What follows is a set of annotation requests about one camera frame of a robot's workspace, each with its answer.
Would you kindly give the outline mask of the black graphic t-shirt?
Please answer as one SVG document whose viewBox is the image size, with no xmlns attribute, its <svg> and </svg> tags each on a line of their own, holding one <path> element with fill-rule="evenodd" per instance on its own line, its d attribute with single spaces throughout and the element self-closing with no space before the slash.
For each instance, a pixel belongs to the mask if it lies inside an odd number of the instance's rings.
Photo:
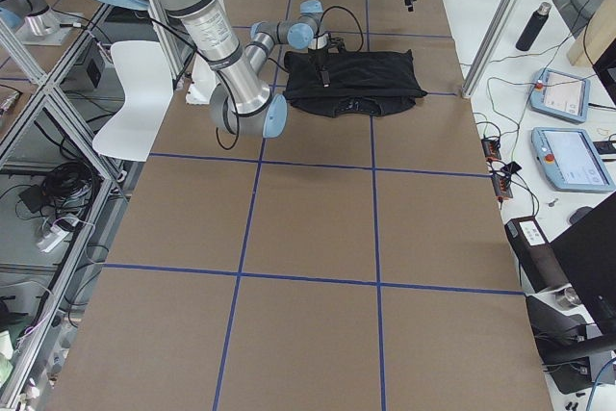
<svg viewBox="0 0 616 411">
<path fill-rule="evenodd" d="M 287 52 L 284 66 L 289 71 L 284 90 L 288 103 L 316 116 L 389 116 L 427 96 L 409 50 L 333 53 L 325 67 L 328 85 L 306 53 Z"/>
</svg>

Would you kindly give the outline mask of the black water bottle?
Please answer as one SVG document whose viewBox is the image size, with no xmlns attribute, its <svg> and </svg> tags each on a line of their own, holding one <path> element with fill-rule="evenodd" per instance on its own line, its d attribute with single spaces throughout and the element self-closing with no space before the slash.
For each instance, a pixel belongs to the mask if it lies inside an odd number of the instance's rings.
<svg viewBox="0 0 616 411">
<path fill-rule="evenodd" d="M 516 41 L 515 48 L 519 51 L 528 51 L 538 38 L 539 33 L 545 26 L 550 12 L 552 4 L 549 2 L 542 2 L 539 7 L 531 14 L 524 30 L 521 32 L 519 38 Z"/>
</svg>

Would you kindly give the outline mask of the far teach pendant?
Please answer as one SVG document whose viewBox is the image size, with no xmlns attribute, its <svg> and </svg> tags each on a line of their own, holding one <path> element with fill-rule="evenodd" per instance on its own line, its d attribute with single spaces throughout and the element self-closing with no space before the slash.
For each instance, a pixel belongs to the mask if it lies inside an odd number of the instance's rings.
<svg viewBox="0 0 616 411">
<path fill-rule="evenodd" d="M 529 103 L 541 114 L 583 123 L 587 118 L 589 95 L 588 78 L 546 68 L 535 76 Z"/>
</svg>

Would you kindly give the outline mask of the teach pendant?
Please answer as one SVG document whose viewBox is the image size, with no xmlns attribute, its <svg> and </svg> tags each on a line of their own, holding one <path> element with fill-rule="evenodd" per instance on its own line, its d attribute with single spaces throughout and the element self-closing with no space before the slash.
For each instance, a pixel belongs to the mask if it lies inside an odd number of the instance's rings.
<svg viewBox="0 0 616 411">
<path fill-rule="evenodd" d="M 530 142 L 538 165 L 562 192 L 611 193 L 615 182 L 583 129 L 535 127 Z"/>
<path fill-rule="evenodd" d="M 535 76 L 529 103 L 541 114 L 583 123 L 587 118 L 589 95 L 588 78 L 546 68 Z"/>
</svg>

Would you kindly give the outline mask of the near teach pendant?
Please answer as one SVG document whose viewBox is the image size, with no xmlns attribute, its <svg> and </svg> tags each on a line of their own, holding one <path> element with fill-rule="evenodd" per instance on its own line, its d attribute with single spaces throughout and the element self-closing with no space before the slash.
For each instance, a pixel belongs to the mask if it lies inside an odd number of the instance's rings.
<svg viewBox="0 0 616 411">
<path fill-rule="evenodd" d="M 535 127 L 530 142 L 538 165 L 562 192 L 611 193 L 615 182 L 583 129 Z"/>
</svg>

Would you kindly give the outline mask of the black computer mouse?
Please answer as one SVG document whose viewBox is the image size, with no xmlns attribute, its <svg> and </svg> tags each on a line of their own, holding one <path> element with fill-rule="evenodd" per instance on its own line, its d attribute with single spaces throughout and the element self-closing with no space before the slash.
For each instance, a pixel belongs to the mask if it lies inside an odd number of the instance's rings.
<svg viewBox="0 0 616 411">
<path fill-rule="evenodd" d="M 578 223 L 593 210 L 590 206 L 583 206 L 576 209 L 568 218 L 571 225 Z"/>
</svg>

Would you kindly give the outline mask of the black monitor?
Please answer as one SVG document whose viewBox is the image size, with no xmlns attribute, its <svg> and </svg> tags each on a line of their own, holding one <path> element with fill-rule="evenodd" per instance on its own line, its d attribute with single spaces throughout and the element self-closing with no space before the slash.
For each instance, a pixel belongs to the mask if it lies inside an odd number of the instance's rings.
<svg viewBox="0 0 616 411">
<path fill-rule="evenodd" d="M 543 364 L 563 394 L 615 382 L 615 195 L 611 194 L 551 242 L 591 321 L 566 316 L 548 303 L 526 299 Z"/>
</svg>

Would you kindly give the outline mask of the aluminium frame post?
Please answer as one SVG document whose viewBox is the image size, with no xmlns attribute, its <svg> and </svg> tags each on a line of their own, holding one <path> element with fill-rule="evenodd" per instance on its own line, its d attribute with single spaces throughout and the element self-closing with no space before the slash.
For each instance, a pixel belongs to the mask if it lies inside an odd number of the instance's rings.
<svg viewBox="0 0 616 411">
<path fill-rule="evenodd" d="M 461 88 L 461 96 L 470 99 L 485 73 L 497 46 L 500 43 L 506 23 L 514 13 L 519 0 L 500 0 L 486 34 L 475 54 L 469 72 Z"/>
</svg>

